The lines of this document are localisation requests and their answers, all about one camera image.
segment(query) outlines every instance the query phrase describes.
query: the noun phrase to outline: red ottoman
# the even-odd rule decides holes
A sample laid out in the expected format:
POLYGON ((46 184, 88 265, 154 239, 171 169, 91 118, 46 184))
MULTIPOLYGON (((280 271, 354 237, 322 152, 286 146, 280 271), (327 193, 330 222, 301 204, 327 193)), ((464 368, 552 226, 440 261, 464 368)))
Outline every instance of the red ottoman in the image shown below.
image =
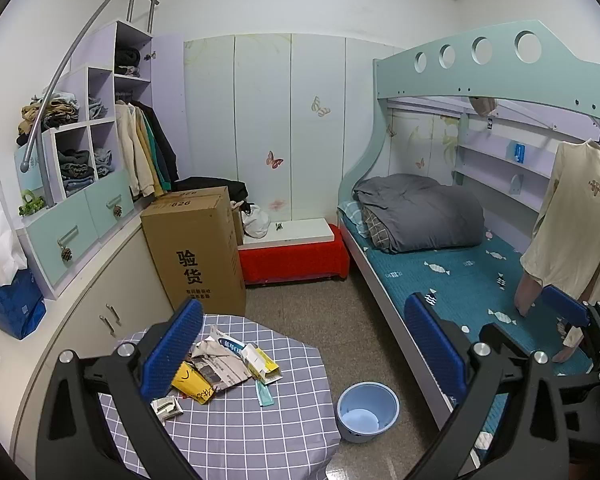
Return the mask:
POLYGON ((338 228, 333 242, 238 251, 244 283, 300 282, 349 274, 349 253, 338 228))

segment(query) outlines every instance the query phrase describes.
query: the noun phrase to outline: metal bolt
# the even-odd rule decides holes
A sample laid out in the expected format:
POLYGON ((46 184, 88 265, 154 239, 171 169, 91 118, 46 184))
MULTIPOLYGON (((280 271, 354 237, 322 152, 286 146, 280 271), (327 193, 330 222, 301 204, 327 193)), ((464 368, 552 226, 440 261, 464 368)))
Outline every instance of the metal bolt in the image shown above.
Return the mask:
POLYGON ((491 348, 487 343, 476 343, 474 345, 474 352, 480 357, 486 357, 491 353, 491 348))
POLYGON ((540 350, 540 351, 534 353, 534 359, 536 360, 537 363, 540 363, 541 365, 543 365, 549 360, 549 357, 547 354, 545 354, 544 352, 542 352, 540 350))
POLYGON ((64 350, 58 356, 58 360, 64 364, 70 363, 73 358, 74 358, 74 353, 71 352, 71 350, 64 350))
POLYGON ((129 357, 135 349, 136 347, 132 343, 122 343, 118 347, 118 355, 120 357, 129 357))

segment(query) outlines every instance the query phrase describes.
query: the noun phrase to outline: checkered tablecloth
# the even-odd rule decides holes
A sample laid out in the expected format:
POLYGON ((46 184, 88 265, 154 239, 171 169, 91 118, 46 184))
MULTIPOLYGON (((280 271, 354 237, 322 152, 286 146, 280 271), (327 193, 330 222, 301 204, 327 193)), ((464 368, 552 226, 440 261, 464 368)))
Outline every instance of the checkered tablecloth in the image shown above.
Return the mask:
MULTIPOLYGON (((276 402, 260 407, 254 379, 215 394, 204 406, 179 399, 184 413, 165 423, 176 446, 205 480, 326 480, 340 433, 318 350, 239 316, 205 315, 196 342, 212 325, 256 343, 280 365, 283 378, 269 385, 276 402)), ((144 332, 124 341, 138 342, 144 332)), ((148 476, 111 396, 101 395, 100 403, 126 467, 148 476)))

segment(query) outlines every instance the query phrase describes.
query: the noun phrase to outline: blue plastic bucket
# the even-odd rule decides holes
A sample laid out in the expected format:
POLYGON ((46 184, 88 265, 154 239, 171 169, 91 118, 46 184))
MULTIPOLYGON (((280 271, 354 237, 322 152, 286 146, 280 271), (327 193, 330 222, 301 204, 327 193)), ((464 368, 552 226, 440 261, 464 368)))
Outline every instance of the blue plastic bucket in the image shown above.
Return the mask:
POLYGON ((350 442, 366 442, 384 433, 398 419, 400 402, 380 383, 358 383, 338 399, 336 423, 340 435, 350 442))

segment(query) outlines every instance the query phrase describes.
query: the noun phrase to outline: blue gripper pad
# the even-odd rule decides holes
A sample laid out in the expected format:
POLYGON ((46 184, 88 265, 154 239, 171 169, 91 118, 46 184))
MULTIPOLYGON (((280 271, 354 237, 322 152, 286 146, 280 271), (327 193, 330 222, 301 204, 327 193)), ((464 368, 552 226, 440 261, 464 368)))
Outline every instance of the blue gripper pad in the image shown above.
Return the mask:
POLYGON ((573 326, 589 326, 589 313, 587 309, 553 285, 546 286, 541 294, 542 302, 554 309, 560 317, 566 319, 573 326))
POLYGON ((168 393, 180 364, 202 329, 203 318, 202 304, 189 300, 144 361, 140 394, 148 402, 168 393))
POLYGON ((415 294, 411 294, 404 303, 404 323, 440 389, 456 402, 462 402, 467 391, 464 363, 415 294))

